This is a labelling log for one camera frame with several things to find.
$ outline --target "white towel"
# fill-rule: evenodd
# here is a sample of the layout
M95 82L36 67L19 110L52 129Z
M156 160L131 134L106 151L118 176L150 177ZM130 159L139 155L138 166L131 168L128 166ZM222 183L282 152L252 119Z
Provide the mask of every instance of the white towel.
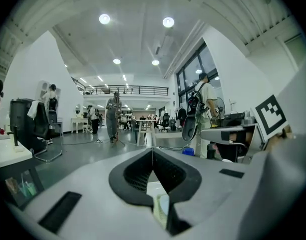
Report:
M38 103L39 101L33 101L31 107L29 108L29 111L27 112L27 115L33 120L36 117Z

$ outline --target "white table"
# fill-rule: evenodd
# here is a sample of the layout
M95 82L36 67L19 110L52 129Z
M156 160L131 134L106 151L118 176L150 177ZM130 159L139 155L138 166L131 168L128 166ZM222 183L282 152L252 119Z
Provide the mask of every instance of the white table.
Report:
M19 141L18 146L23 149L21 152L14 151L14 143L11 139L0 139L0 167L12 165L32 158L32 153L27 150Z
M40 193L44 190L35 169L35 166L38 165L39 162L32 157L32 153L20 142L18 142L18 146L22 151L15 152L12 139L0 139L0 190L5 194L4 198L14 205L17 205L16 201L9 193L4 182L8 178L15 177L28 171L37 192Z
M136 120L136 121L139 122L139 129L138 129L138 136L137 136L137 146L139 146L139 140L140 140L141 134L151 133L152 134L152 139L153 139L153 145L156 147L154 122L156 122L157 120ZM147 127L145 128L145 131L142 131L143 122L147 122L150 125L149 126L149 131L148 131Z
M76 125L76 133L78 133L78 124L84 124L84 123L88 123L88 119L87 118L72 118L71 119L71 123L72 123L72 133L74 131L73 125L75 123Z

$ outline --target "black rubber part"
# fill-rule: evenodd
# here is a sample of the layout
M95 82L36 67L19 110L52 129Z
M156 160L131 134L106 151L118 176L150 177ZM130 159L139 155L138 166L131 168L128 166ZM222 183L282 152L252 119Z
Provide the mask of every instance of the black rubber part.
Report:
M128 204L147 206L153 210L153 198L146 194L152 171L152 149L147 149L113 168L108 182L114 193Z
M202 182L202 177L195 168L158 149L153 150L153 169L169 195L166 230L174 236L191 227L186 221L178 218L174 204L192 198Z
M222 136L222 141L229 141L229 131L222 131L221 136Z
M219 172L221 174L226 174L226 175L229 175L231 177L240 178L240 179L244 176L243 172L236 171L236 170L221 169Z
M40 220L39 224L56 234L81 197L81 194L67 192Z

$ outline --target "electric fan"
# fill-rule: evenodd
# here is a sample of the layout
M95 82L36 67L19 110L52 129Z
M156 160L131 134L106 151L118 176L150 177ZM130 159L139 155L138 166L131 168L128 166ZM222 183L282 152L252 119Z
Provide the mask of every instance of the electric fan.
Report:
M217 113L219 114L219 119L224 118L224 114L225 114L225 104L224 101L217 97L217 104L215 110L217 111Z

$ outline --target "railing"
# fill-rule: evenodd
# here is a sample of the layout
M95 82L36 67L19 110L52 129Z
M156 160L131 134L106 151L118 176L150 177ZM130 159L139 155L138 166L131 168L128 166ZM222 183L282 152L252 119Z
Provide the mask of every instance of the railing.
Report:
M158 86L143 86L143 85L98 85L98 86L86 86L84 88L84 95L103 95L113 94L119 92L121 95L162 95L168 96L168 87Z

